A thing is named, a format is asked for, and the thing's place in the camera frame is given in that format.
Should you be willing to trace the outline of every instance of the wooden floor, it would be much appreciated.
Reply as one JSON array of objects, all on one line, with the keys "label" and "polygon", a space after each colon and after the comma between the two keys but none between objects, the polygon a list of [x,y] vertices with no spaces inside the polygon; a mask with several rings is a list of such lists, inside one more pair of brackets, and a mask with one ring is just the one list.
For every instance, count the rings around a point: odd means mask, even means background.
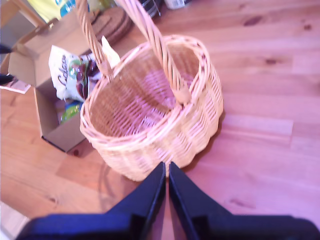
[{"label": "wooden floor", "polygon": [[[200,39],[222,82],[219,133],[186,174],[232,213],[290,214],[320,228],[320,0],[193,0],[162,9],[161,32]],[[122,56],[141,42],[133,29],[114,48]],[[28,218],[105,212],[138,185],[88,143],[79,155],[40,139],[33,91],[1,91],[4,203]],[[154,239],[181,234],[168,195],[162,213]]]}]

